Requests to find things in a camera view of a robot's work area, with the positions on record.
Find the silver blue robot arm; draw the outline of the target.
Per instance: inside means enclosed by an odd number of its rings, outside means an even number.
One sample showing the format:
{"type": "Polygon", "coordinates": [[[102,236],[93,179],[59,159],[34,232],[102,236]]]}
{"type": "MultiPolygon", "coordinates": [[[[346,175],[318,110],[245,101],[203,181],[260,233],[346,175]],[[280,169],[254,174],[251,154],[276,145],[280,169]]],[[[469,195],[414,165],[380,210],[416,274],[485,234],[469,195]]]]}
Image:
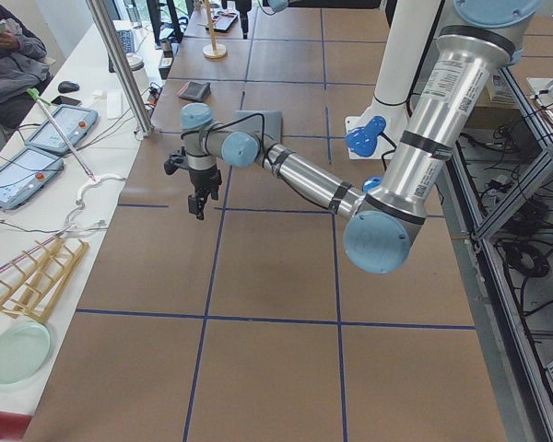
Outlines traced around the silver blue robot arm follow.
{"type": "Polygon", "coordinates": [[[231,130],[204,103],[180,113],[183,167],[194,193],[189,210],[202,217],[221,183],[218,162],[257,164],[313,204],[347,219],[344,249],[369,273],[389,273],[409,254],[426,219],[424,204],[494,70],[515,61],[537,1],[453,1],[441,28],[439,56],[382,181],[361,191],[320,169],[263,132],[231,130]]]}
{"type": "MultiPolygon", "coordinates": [[[[249,19],[248,13],[252,10],[253,1],[252,0],[235,0],[234,1],[236,10],[240,16],[241,31],[242,37],[247,40],[249,33],[249,19]]],[[[271,9],[271,14],[275,14],[285,10],[288,5],[288,0],[267,0],[267,4],[271,9]]]]}

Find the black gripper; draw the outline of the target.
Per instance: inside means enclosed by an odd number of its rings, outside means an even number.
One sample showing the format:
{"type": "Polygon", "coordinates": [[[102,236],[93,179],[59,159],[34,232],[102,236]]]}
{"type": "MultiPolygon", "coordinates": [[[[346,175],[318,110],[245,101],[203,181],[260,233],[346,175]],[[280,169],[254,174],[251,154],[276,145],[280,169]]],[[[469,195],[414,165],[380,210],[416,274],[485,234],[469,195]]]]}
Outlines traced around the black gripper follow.
{"type": "Polygon", "coordinates": [[[252,1],[251,0],[237,0],[237,10],[240,14],[240,21],[241,21],[241,27],[242,27],[242,37],[244,40],[248,39],[249,34],[249,19],[248,19],[248,13],[252,9],[252,1]]]}
{"type": "Polygon", "coordinates": [[[222,184],[221,171],[218,168],[190,169],[189,177],[194,186],[194,195],[188,196],[188,212],[197,220],[204,220],[207,198],[218,200],[222,184]]]}

